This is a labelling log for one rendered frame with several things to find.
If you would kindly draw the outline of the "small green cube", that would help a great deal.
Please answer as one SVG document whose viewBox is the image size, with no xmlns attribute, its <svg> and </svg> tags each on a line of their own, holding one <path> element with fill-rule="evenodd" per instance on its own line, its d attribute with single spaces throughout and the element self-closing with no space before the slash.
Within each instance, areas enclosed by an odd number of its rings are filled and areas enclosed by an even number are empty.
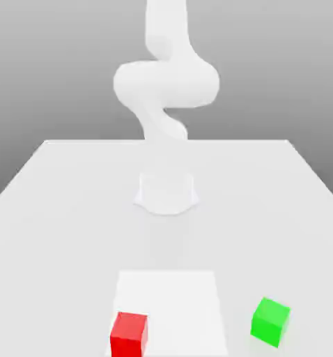
<svg viewBox="0 0 333 357">
<path fill-rule="evenodd" d="M 291 309 L 270 298 L 263 297 L 251 318 L 250 334 L 278 348 L 286 330 Z"/>
</svg>

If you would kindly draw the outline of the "small red cube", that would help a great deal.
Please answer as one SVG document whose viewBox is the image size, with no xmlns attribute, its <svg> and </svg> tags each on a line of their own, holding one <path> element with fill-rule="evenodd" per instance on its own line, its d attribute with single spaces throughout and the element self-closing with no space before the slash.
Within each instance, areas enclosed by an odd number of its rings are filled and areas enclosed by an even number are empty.
<svg viewBox="0 0 333 357">
<path fill-rule="evenodd" d="M 111 357 L 144 357 L 148 316 L 118 312 L 110 333 Z"/>
</svg>

